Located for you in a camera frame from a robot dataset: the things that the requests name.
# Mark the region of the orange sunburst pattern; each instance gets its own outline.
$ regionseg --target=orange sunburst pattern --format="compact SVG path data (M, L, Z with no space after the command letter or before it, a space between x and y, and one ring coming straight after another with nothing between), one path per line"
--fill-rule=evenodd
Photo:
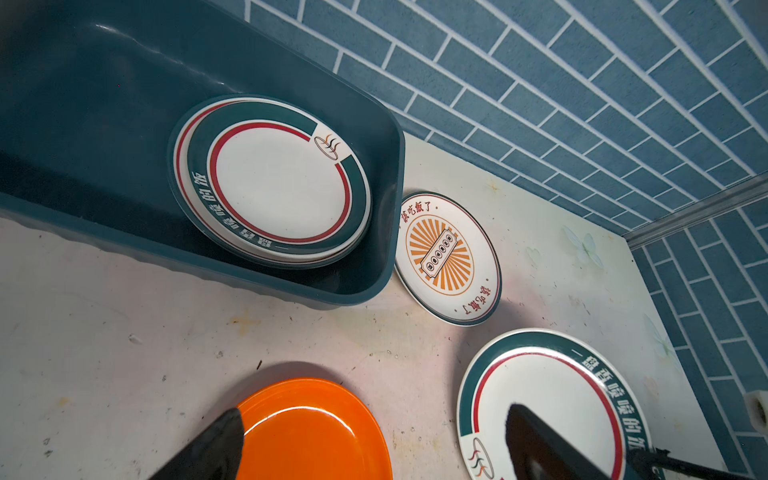
M430 276L422 269L422 260L438 241L443 230L455 235L456 245L437 274ZM472 252L456 228L440 217L425 215L411 223L408 230L408 256L422 280L439 293L459 295L472 283L475 273Z

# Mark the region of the white plate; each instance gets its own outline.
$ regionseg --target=white plate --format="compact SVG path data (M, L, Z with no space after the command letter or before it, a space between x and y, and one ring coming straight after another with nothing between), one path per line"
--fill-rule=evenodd
M639 478L626 454L650 449L645 418L627 382L585 343L520 329L475 355L456 407L459 446L473 478L516 478L505 441L513 403L527 406L609 478Z
M371 210L356 155L325 124L269 98L193 109L177 126L171 181L209 238L269 264L319 266L360 240Z
M402 202L395 262L416 301L446 322L477 325L498 305L502 272L491 241L447 197L422 192Z

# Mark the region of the plate with orange sunburst design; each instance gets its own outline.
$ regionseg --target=plate with orange sunburst design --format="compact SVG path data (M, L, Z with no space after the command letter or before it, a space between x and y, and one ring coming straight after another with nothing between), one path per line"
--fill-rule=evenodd
M396 269L413 297L455 325L477 325L495 310L502 273L488 235L450 198L421 192L402 203Z

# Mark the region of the tabletop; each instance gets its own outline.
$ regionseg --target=tabletop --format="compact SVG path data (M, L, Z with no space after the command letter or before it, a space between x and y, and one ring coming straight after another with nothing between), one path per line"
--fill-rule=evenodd
M655 446L724 468L624 239L406 135L417 190L459 202L494 244L502 299L479 326L435 318L396 275L363 305L316 311L0 219L0 478L148 478L227 408L297 376L364 401L394 478L469 478L459 383L483 345L522 327L594 347ZM602 268L564 228L592 235Z

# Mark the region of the plate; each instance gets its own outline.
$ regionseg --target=plate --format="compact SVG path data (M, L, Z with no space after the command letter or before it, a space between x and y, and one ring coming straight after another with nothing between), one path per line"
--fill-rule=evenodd
M530 408L613 480L639 478L626 454L650 449L647 423L627 382L585 343L520 329L475 355L456 407L459 446L473 478L516 478L505 442L512 403Z
M379 424L342 386L321 379L287 380L237 408L245 429L239 480L392 480Z
M338 260L367 228L365 171L341 138L292 105L257 96L195 107L171 137L179 204L208 237L281 266Z
M498 305L502 272L493 245L450 198L421 192L402 202L395 265L416 301L446 322L477 325Z

